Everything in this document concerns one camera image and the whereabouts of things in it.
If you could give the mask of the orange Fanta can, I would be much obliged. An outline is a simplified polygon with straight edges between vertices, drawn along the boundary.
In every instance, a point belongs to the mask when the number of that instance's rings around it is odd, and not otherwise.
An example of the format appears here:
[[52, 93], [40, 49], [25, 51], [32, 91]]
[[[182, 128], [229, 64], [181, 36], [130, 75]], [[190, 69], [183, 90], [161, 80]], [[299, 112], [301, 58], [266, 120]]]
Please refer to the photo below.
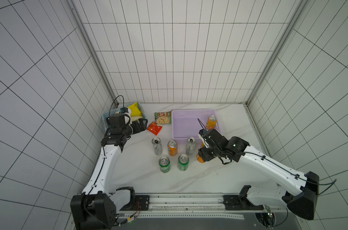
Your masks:
[[204, 163], [204, 160], [201, 158], [201, 156], [199, 154], [197, 154], [196, 159], [198, 162]]

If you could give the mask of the orange gold can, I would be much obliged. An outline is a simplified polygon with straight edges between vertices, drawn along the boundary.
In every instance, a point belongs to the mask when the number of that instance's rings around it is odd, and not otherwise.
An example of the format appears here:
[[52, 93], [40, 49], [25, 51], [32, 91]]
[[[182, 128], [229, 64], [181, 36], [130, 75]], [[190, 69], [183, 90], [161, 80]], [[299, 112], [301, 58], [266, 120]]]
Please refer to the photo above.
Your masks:
[[214, 129], [217, 123], [217, 118], [211, 115], [207, 118], [206, 130]]

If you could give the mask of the silver white drink can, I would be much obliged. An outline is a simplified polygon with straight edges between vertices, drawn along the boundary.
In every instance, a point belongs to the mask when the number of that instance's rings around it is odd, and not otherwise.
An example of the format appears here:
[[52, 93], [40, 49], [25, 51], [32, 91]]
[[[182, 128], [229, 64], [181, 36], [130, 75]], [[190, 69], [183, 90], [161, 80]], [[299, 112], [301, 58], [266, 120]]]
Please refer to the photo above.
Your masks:
[[161, 140], [158, 137], [155, 137], [152, 139], [152, 144], [153, 144], [153, 148], [154, 148], [154, 153], [156, 155], [161, 155], [163, 152]]

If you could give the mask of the green sprite can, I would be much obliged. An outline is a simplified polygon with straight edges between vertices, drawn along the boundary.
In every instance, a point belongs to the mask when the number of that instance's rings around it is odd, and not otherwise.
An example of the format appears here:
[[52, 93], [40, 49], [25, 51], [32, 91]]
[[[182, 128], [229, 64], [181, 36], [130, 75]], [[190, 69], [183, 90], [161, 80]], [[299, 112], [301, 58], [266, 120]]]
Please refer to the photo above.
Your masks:
[[178, 168], [181, 171], [186, 171], [189, 167], [189, 157], [186, 154], [181, 154], [178, 157]]
[[168, 157], [161, 157], [158, 161], [160, 170], [163, 173], [167, 173], [171, 169], [170, 159]]

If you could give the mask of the purple plastic basket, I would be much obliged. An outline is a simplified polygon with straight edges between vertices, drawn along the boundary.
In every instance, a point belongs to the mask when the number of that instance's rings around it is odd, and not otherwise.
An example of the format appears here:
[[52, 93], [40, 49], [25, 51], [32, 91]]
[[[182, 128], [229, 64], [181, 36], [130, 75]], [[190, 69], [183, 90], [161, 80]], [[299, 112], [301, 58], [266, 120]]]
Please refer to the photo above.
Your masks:
[[215, 129], [221, 133], [221, 127], [218, 123], [219, 117], [215, 110], [212, 109], [189, 109], [189, 110], [172, 110], [172, 139], [178, 143], [186, 143], [187, 139], [193, 137], [200, 142], [199, 131], [202, 126], [198, 119], [205, 125], [210, 116], [215, 116], [217, 123]]

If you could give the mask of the green Sprite can front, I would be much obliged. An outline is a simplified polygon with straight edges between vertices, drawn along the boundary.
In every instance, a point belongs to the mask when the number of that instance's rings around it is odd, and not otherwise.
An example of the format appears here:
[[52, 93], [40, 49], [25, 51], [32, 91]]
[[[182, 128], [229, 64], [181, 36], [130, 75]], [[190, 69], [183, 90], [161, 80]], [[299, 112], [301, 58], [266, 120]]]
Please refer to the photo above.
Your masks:
[[158, 161], [160, 170], [163, 173], [167, 173], [171, 169], [170, 159], [168, 157], [161, 157]]

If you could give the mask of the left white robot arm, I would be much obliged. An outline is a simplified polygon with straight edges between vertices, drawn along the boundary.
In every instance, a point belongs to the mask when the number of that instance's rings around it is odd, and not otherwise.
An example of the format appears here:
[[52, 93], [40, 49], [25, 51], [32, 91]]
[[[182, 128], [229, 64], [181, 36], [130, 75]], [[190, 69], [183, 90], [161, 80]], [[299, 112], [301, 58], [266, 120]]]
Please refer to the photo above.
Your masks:
[[109, 192], [109, 180], [124, 145], [136, 130], [132, 126], [131, 111], [122, 108], [108, 117], [109, 127], [101, 141], [101, 149], [94, 171], [82, 193], [73, 196], [70, 208], [77, 230], [110, 230], [128, 223], [133, 215], [118, 222], [119, 212], [138, 214], [149, 207], [148, 195], [136, 195], [132, 187]]

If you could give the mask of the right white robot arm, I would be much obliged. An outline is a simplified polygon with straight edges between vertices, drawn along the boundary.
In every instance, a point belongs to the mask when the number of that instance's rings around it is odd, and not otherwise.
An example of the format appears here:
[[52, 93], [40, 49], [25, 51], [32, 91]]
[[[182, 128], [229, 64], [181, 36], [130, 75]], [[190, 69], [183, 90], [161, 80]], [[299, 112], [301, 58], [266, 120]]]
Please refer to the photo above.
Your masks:
[[313, 172], [293, 170], [267, 157], [249, 142], [232, 137], [226, 139], [215, 129], [202, 129], [199, 138], [204, 144], [199, 157], [204, 162], [215, 158], [227, 163], [247, 165], [272, 179], [277, 187], [257, 188], [245, 185], [234, 201], [225, 201], [230, 210], [262, 210], [264, 206], [287, 208], [296, 216], [313, 220], [319, 194], [319, 176]]

